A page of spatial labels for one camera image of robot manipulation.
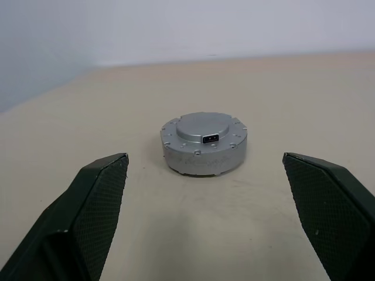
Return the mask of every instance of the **beige tabletop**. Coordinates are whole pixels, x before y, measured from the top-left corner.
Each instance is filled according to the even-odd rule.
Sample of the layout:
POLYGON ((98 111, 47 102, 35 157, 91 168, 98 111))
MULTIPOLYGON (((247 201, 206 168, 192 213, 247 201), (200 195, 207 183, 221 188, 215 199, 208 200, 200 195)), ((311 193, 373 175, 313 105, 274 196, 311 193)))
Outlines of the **beige tabletop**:
POLYGON ((329 280, 282 155, 346 166, 375 193, 374 92, 375 53, 331 54, 102 69, 12 108, 0 115, 0 266, 82 166, 127 152, 101 280, 329 280), (199 111, 247 125, 238 169, 167 167, 161 126, 199 111))

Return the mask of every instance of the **round metal housing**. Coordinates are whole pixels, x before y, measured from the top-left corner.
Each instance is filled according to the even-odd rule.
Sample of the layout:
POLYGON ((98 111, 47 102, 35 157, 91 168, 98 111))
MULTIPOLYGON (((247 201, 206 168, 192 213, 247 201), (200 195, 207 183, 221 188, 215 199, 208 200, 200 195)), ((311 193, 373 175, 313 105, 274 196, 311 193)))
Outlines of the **round metal housing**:
POLYGON ((246 155, 247 128, 227 114, 186 114, 166 123, 160 134, 168 166, 181 174, 218 175, 246 155))

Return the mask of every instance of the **black connector socket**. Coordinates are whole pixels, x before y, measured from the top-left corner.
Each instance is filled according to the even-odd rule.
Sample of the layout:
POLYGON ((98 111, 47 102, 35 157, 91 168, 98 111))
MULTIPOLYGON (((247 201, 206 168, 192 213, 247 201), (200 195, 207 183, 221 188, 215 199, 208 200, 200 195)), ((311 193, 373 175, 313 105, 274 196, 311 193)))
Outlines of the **black connector socket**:
POLYGON ((202 142, 203 143, 217 142, 218 140, 219 140, 219 134, 210 135, 210 136, 204 136, 202 138, 202 142))

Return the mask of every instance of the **circular top cover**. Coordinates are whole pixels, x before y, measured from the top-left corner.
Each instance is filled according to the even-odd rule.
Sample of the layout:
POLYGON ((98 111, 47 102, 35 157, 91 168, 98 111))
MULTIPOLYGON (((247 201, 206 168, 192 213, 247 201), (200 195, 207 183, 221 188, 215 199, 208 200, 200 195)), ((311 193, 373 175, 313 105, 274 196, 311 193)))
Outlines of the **circular top cover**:
POLYGON ((176 124, 181 138, 191 142, 202 142, 202 137, 219 134, 224 137, 229 131, 232 117, 222 113, 198 112, 186 114, 176 124))

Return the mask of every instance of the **white wall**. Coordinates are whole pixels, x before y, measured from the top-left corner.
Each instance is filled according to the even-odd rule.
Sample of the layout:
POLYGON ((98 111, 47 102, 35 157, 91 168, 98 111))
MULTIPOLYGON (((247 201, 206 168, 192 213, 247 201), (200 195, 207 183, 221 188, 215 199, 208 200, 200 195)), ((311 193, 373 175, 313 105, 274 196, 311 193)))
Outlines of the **white wall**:
POLYGON ((92 66, 363 50, 373 0, 6 0, 0 111, 92 66))

